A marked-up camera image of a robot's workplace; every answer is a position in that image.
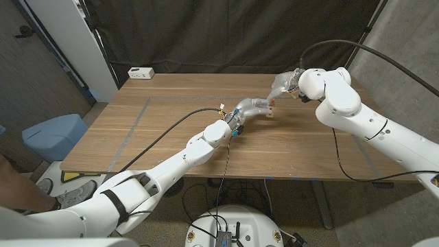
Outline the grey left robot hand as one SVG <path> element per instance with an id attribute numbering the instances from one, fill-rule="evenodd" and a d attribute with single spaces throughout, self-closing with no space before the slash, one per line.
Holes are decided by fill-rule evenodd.
<path id="1" fill-rule="evenodd" d="M 265 115 L 266 117 L 273 116 L 273 107 L 268 104 L 266 99 L 243 99 L 236 105 L 232 112 L 226 115 L 225 122 L 229 125 L 231 130 L 235 130 L 239 126 L 242 126 L 247 118 L 256 115 Z"/>

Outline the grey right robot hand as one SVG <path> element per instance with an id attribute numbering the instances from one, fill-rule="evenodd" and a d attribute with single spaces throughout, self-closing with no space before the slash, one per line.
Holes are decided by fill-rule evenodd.
<path id="1" fill-rule="evenodd" d="M 275 98 L 283 93 L 289 93 L 294 99 L 303 97 L 305 94 L 300 90 L 298 81 L 304 72 L 304 69 L 297 68 L 294 71 L 278 74 L 272 83 L 272 90 L 267 97 L 268 104 L 273 106 Z"/>

